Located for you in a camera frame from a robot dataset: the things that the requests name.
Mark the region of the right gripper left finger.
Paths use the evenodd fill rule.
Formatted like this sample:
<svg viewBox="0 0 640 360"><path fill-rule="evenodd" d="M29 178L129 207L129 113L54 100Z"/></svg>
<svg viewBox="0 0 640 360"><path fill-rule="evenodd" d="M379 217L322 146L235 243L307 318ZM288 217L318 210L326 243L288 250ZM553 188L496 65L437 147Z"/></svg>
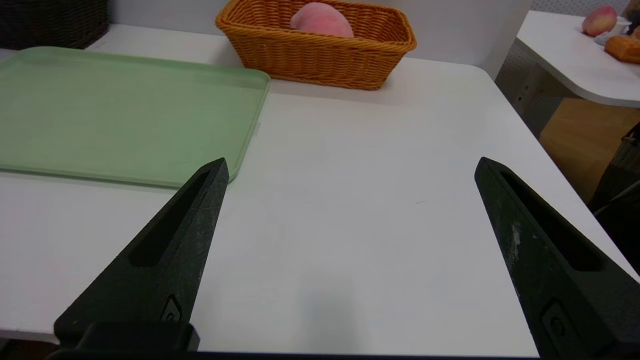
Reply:
<svg viewBox="0 0 640 360"><path fill-rule="evenodd" d="M54 322L62 346L173 346L190 317L229 183L208 162L163 205Z"/></svg>

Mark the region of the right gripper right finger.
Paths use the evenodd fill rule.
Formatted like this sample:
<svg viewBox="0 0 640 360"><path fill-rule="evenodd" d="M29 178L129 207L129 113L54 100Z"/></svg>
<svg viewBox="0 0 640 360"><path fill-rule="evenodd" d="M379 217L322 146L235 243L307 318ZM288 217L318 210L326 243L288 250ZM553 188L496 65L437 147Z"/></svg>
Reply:
<svg viewBox="0 0 640 360"><path fill-rule="evenodd" d="M638 358L638 281L507 166L474 180L539 356Z"/></svg>

